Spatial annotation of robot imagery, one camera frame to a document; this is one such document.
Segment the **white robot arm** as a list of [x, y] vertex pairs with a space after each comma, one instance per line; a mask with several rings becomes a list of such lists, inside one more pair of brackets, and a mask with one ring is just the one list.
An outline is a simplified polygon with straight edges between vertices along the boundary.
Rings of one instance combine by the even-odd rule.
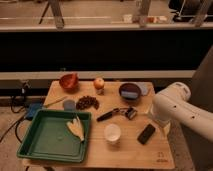
[[213, 142], [213, 113], [190, 104], [190, 97], [186, 84], [174, 82], [155, 94], [150, 114], [162, 127], [174, 118]]

